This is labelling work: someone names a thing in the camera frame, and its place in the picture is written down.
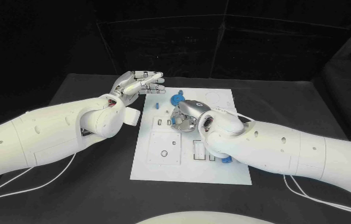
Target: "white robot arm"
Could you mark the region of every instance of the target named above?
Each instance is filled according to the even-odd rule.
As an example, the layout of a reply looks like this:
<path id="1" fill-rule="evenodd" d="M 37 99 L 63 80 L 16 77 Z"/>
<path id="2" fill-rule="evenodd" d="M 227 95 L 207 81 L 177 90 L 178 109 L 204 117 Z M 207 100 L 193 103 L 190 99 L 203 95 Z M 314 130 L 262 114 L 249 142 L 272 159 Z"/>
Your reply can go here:
<path id="1" fill-rule="evenodd" d="M 0 125 L 0 174 L 53 163 L 113 137 L 141 112 L 139 94 L 164 94 L 161 72 L 126 72 L 110 94 L 27 112 Z"/>
<path id="2" fill-rule="evenodd" d="M 209 110 L 203 102 L 180 102 L 210 153 L 272 173 L 321 180 L 351 191 L 351 142 L 327 138 L 278 124 L 243 123 L 233 111 Z"/>

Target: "robotic hand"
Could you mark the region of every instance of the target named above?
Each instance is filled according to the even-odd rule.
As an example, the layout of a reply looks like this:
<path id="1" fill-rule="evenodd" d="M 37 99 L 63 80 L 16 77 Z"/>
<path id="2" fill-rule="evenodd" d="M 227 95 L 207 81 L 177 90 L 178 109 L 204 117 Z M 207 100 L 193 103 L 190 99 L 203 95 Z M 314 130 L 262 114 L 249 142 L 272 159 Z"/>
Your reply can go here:
<path id="1" fill-rule="evenodd" d="M 53 163 L 113 137 L 141 112 L 139 94 L 164 94 L 161 72 L 126 72 L 110 94 L 27 112 L 0 125 L 0 174 Z"/>
<path id="2" fill-rule="evenodd" d="M 282 125 L 255 121 L 242 114 L 211 109 L 203 102 L 181 101 L 171 117 L 185 132 L 196 128 L 209 152 L 219 158 L 285 175 L 314 178 L 351 191 L 351 143 L 313 135 Z M 250 120 L 243 123 L 239 116 Z"/>

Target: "white paper sheet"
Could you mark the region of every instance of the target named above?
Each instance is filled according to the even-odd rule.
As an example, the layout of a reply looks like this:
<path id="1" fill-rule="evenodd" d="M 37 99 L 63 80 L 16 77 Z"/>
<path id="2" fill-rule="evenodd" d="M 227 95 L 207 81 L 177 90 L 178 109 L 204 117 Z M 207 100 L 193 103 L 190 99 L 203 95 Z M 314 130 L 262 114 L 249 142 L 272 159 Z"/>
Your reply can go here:
<path id="1" fill-rule="evenodd" d="M 200 133 L 183 132 L 172 130 L 167 125 L 167 119 L 170 119 L 174 105 L 171 104 L 171 97 L 178 94 L 178 91 L 184 91 L 184 97 L 187 100 L 197 100 L 204 102 L 210 107 L 229 108 L 237 111 L 232 90 L 230 89 L 206 89 L 206 88 L 167 88 L 167 93 L 162 95 L 146 95 L 145 109 L 142 116 L 142 124 L 139 130 L 138 147 L 133 161 L 133 168 L 131 179 L 132 180 L 154 180 L 154 181 L 177 181 L 177 182 L 204 182 L 204 183 L 226 183 L 226 184 L 245 184 L 252 185 L 252 178 L 249 167 L 239 161 L 233 160 L 232 163 L 223 163 L 220 158 L 209 155 L 206 150 L 206 160 L 196 160 L 196 150 L 198 150 L 197 158 L 203 158 L 204 150 L 198 141 L 201 140 Z M 158 120 L 162 119 L 162 125 L 158 125 Z M 178 157 L 181 164 L 175 161 L 168 161 L 168 164 L 155 164 L 155 151 L 164 151 L 157 139 L 161 139 L 158 133 L 180 133 L 181 134 L 181 156 L 171 154 L 180 154 L 180 150 L 170 152 L 170 157 Z M 165 148 L 172 147 L 172 141 L 165 140 Z"/>

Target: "small blue block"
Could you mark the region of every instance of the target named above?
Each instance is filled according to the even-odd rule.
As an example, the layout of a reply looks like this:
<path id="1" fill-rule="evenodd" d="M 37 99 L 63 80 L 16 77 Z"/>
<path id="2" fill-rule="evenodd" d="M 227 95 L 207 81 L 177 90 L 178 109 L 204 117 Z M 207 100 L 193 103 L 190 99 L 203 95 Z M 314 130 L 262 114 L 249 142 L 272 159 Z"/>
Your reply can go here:
<path id="1" fill-rule="evenodd" d="M 230 162 L 233 162 L 233 160 L 232 160 L 232 156 L 229 156 L 227 158 L 223 158 L 223 159 L 222 159 L 222 162 L 223 162 L 223 163 L 230 163 Z"/>

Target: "black table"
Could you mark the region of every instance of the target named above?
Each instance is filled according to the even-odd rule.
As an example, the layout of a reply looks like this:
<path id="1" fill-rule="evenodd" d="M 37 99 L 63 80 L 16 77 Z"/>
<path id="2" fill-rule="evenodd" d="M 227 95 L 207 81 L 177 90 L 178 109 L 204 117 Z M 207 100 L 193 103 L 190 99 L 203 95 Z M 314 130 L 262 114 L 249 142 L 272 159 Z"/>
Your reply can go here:
<path id="1" fill-rule="evenodd" d="M 109 93 L 118 76 L 68 75 L 51 104 Z M 236 107 L 250 118 L 327 137 L 346 139 L 311 82 L 167 79 L 170 87 L 230 88 Z M 144 110 L 145 96 L 132 107 Z M 274 223 L 350 223 L 351 213 L 294 194 L 282 175 L 250 167 L 253 185 L 131 180 L 139 126 L 123 125 L 118 136 L 77 154 L 74 162 L 42 189 L 0 198 L 0 223 L 136 223 L 180 211 L 220 211 Z M 0 193 L 47 183 L 71 157 L 37 167 Z M 21 171 L 5 174 L 3 183 Z M 351 193 L 298 177 L 305 192 L 351 206 Z"/>

